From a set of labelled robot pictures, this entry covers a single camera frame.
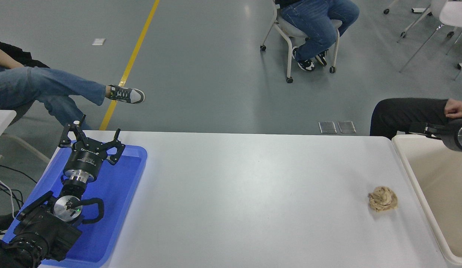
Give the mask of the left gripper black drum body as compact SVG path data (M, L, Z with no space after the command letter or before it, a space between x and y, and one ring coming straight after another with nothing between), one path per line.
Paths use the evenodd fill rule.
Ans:
M63 173L71 177L72 173L83 171L88 173L89 177L97 177L103 161L107 158L107 150L97 147L86 148L83 142L74 143L71 149Z

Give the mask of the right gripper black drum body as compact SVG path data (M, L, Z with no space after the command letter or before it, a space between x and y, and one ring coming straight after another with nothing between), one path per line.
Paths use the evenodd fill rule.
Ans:
M462 151L462 119L449 122L446 131L442 135L444 145L451 150Z

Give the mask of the person's hand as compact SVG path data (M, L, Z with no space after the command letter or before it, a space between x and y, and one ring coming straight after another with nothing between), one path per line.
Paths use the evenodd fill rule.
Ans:
M462 101L448 99L444 106L444 115L451 119L462 118Z

